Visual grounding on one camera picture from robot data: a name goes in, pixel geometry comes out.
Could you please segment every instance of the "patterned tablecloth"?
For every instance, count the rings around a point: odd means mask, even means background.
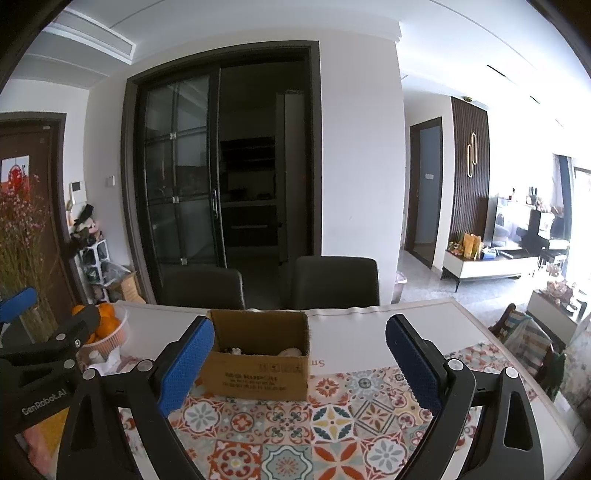
[[[451,357],[479,371],[510,365],[484,343]],[[312,375],[308,390],[307,402],[240,400],[205,394],[197,380],[168,419],[210,480],[393,479],[432,419],[397,367]],[[479,415],[480,407],[471,409],[456,451],[473,437]],[[121,419],[134,454],[146,456],[129,410]]]

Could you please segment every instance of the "black chair back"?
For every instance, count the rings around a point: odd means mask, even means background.
[[[361,257],[300,257],[291,303],[296,310],[377,306],[378,264]]]
[[[244,310],[242,276],[233,268],[186,265],[164,275],[164,301],[175,307]]]

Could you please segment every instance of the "door handle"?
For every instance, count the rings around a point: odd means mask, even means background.
[[[215,218],[217,219],[217,217],[218,217],[218,212],[217,212],[217,190],[212,190],[212,209],[213,209],[213,214],[215,215]]]

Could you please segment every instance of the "ceiling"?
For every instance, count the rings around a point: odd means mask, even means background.
[[[70,9],[133,44],[133,55],[125,62],[87,44],[65,48],[73,40],[53,38],[46,29],[15,77],[45,75],[91,88],[126,63],[190,40],[254,28],[320,27],[398,41],[407,92],[468,95],[485,108],[521,102],[565,128],[581,128],[591,108],[591,79],[527,0],[74,0]]]

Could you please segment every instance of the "poster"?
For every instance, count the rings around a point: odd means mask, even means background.
[[[29,156],[5,158],[0,168],[2,193],[9,189],[29,190]]]

